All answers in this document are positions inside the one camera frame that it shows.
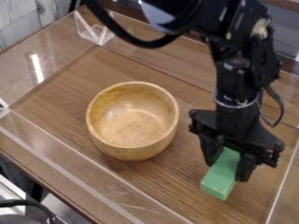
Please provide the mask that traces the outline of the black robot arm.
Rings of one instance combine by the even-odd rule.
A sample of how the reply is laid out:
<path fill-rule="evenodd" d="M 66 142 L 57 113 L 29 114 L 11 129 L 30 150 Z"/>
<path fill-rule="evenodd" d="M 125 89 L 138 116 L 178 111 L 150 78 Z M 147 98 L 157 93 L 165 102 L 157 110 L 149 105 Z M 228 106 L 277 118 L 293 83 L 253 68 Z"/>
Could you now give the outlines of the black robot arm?
<path fill-rule="evenodd" d="M 268 131 L 278 122 L 266 119 L 264 94 L 280 105 L 272 88 L 282 62 L 274 48 L 276 29 L 261 0 L 141 0 L 151 26 L 165 33 L 146 41 L 134 36 L 109 15 L 101 0 L 86 5 L 115 35 L 147 49 L 172 44 L 186 32 L 206 40 L 217 67 L 214 110 L 190 111 L 190 132 L 201 139 L 206 164 L 216 165 L 226 148 L 240 153 L 236 180 L 246 182 L 260 165 L 278 166 L 285 142 Z"/>

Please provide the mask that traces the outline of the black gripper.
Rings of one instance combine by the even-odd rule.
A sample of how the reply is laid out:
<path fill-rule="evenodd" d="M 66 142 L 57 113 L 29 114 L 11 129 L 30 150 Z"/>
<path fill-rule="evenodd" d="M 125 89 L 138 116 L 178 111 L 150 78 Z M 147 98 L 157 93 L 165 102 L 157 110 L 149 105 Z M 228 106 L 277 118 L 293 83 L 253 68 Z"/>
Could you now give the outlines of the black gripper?
<path fill-rule="evenodd" d="M 208 166 L 213 166 L 226 147 L 241 154 L 237 181 L 249 182 L 258 165 L 278 167 L 285 142 L 266 129 L 260 102 L 246 107 L 217 105 L 216 110 L 190 111 L 190 132 L 201 139 Z"/>

